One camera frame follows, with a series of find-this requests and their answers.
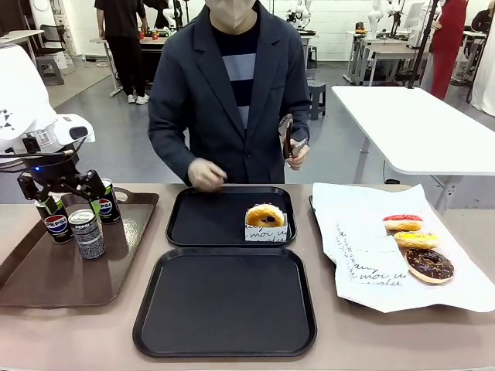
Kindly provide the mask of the person's right hand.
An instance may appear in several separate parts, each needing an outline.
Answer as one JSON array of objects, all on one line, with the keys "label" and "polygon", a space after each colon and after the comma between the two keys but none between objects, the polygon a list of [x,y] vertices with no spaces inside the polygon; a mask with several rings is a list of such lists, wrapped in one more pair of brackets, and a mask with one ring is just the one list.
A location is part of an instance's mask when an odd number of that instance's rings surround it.
[{"label": "person's right hand", "polygon": [[205,192],[219,189],[227,180],[224,170],[203,158],[196,158],[189,164],[187,175],[192,186]]}]

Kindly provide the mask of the person's left hand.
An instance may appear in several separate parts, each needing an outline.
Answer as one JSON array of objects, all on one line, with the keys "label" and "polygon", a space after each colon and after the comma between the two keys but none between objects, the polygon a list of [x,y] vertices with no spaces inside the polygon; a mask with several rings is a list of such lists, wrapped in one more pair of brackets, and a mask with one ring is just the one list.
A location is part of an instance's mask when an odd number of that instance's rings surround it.
[{"label": "person's left hand", "polygon": [[299,142],[291,140],[291,147],[292,150],[298,149],[299,152],[297,156],[287,158],[285,160],[285,163],[287,166],[293,170],[293,171],[298,171],[302,167],[303,163],[308,157],[310,148],[308,145],[301,145]]}]

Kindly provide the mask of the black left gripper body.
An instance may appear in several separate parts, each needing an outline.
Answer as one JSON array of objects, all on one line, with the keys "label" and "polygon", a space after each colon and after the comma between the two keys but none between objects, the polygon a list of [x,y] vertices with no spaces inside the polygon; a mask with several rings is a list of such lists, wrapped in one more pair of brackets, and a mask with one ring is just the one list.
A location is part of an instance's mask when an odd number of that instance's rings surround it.
[{"label": "black left gripper body", "polygon": [[41,186],[51,186],[54,189],[61,188],[58,178],[63,175],[80,173],[76,164],[79,156],[76,153],[63,155],[61,152],[44,156],[24,158],[23,164],[35,182]]}]

